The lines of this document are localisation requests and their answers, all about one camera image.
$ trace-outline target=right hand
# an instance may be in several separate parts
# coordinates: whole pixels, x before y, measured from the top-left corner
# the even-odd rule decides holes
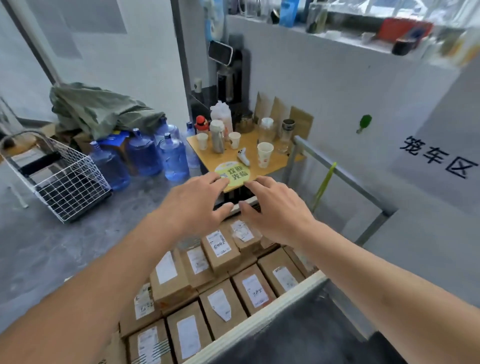
[[[271,177],[258,176],[255,181],[245,182],[245,186],[257,196],[262,212],[240,201],[242,219],[276,243],[298,245],[299,235],[316,221],[305,202],[286,184]]]

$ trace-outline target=green sticker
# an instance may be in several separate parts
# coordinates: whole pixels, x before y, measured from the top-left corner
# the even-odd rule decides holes
[[[215,168],[221,177],[230,178],[229,187],[241,186],[250,178],[250,169],[240,162],[225,162]]]

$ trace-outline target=wire basket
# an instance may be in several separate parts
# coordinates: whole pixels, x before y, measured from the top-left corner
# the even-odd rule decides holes
[[[0,142],[0,154],[25,185],[62,222],[73,221],[111,195],[111,187],[89,156],[34,130],[35,144],[10,156]]]

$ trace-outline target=plastic cup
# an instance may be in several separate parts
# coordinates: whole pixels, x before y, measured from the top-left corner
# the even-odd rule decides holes
[[[207,149],[207,141],[208,141],[208,134],[206,133],[198,133],[197,134],[197,140],[198,140],[198,147],[200,150],[206,150]]]
[[[228,137],[230,138],[230,146],[232,147],[232,149],[238,149],[241,134],[238,132],[232,132],[228,134]]]
[[[262,142],[257,145],[258,149],[258,166],[260,168],[267,168],[268,163],[270,163],[270,156],[273,152],[273,144]]]

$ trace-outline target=windowsill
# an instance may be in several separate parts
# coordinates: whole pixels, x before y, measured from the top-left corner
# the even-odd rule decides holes
[[[363,43],[360,37],[355,36],[355,35],[351,35],[351,34],[345,33],[345,32],[342,32],[340,38],[338,38],[338,39],[330,39],[330,38],[327,38],[325,33],[311,34],[311,33],[305,32],[305,24],[295,25],[295,26],[293,26],[293,28],[285,28],[285,27],[280,27],[277,24],[267,24],[267,23],[265,23],[263,21],[260,21],[258,19],[246,18],[242,15],[229,15],[229,16],[235,17],[235,18],[238,18],[238,19],[243,19],[244,21],[247,21],[247,22],[260,23],[260,24],[265,24],[265,26],[272,26],[272,27],[287,29],[287,30],[290,30],[290,31],[293,31],[293,32],[302,33],[305,36],[314,36],[314,37],[322,38],[322,39],[325,39],[325,40],[331,41],[331,42],[338,42],[338,43],[347,44],[347,45],[358,47],[358,48],[369,49],[369,50],[379,52],[379,53],[390,54],[393,57],[401,57],[401,58],[403,58],[405,60],[409,60],[409,61],[427,63],[427,64],[430,64],[430,65],[435,66],[435,67],[440,67],[440,68],[449,69],[449,70],[459,70],[458,67],[449,64],[446,60],[444,60],[442,58],[434,58],[434,59],[431,59],[431,60],[428,60],[428,61],[423,60],[423,59],[420,58],[419,54],[416,53],[415,50],[413,50],[412,52],[408,53],[405,56],[396,56],[396,55],[392,54],[393,45],[391,43],[388,43],[388,42],[385,42],[385,41],[382,41],[382,40],[373,40],[369,43]]]

